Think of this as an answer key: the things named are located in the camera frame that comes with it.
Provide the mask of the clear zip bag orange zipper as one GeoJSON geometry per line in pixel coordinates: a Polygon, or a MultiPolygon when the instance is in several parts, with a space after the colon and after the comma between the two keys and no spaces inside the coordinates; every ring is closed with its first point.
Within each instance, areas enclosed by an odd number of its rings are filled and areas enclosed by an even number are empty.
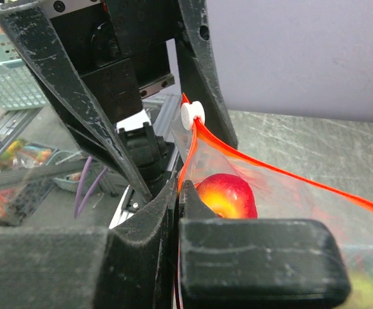
{"type": "Polygon", "coordinates": [[[258,219],[322,222],[340,246],[352,281],[346,307],[373,308],[373,202],[251,158],[212,134],[205,120],[202,104],[182,97],[172,127],[184,160],[178,185],[196,188],[213,174],[233,174],[253,190],[258,219]]]}

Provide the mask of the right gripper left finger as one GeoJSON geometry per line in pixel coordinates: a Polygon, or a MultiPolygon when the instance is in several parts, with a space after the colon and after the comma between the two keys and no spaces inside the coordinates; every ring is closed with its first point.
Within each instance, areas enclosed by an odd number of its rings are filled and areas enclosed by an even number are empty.
{"type": "Polygon", "coordinates": [[[0,227],[0,308],[171,308],[177,180],[107,227],[0,227]]]}

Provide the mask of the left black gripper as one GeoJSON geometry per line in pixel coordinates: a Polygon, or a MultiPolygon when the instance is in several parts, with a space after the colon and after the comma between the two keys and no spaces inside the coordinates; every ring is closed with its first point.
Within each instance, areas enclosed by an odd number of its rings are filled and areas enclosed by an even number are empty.
{"type": "MultiPolygon", "coordinates": [[[[233,148],[238,138],[220,88],[205,1],[175,1],[180,87],[199,101],[206,126],[233,148]]],[[[78,145],[117,170],[146,202],[153,196],[111,123],[172,86],[167,41],[172,1],[16,1],[0,5],[0,28],[78,145]]]]}

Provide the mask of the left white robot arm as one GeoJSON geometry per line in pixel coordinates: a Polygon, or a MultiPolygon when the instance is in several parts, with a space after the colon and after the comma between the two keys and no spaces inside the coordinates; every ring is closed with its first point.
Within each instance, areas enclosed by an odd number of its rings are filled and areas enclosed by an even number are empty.
{"type": "Polygon", "coordinates": [[[219,139],[238,144],[205,1],[14,1],[0,5],[0,29],[76,143],[125,177],[145,201],[162,186],[164,137],[147,124],[133,130],[115,124],[173,85],[169,40],[182,92],[202,103],[219,139]]]}

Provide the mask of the red pomegranate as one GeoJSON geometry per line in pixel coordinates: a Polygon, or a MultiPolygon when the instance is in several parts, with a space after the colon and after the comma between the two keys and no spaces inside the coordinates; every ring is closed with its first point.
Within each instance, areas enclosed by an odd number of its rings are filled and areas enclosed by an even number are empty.
{"type": "Polygon", "coordinates": [[[241,177],[217,173],[196,186],[202,200],[216,215],[229,219],[256,219],[258,212],[253,190],[241,177]]]}

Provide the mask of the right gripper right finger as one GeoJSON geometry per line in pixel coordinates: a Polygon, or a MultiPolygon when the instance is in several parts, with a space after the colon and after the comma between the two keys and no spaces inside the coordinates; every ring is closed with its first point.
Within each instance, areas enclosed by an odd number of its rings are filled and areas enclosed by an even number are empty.
{"type": "Polygon", "coordinates": [[[351,291],[330,230],[307,219],[217,217],[192,182],[180,192],[181,308],[335,308],[351,291]]]}

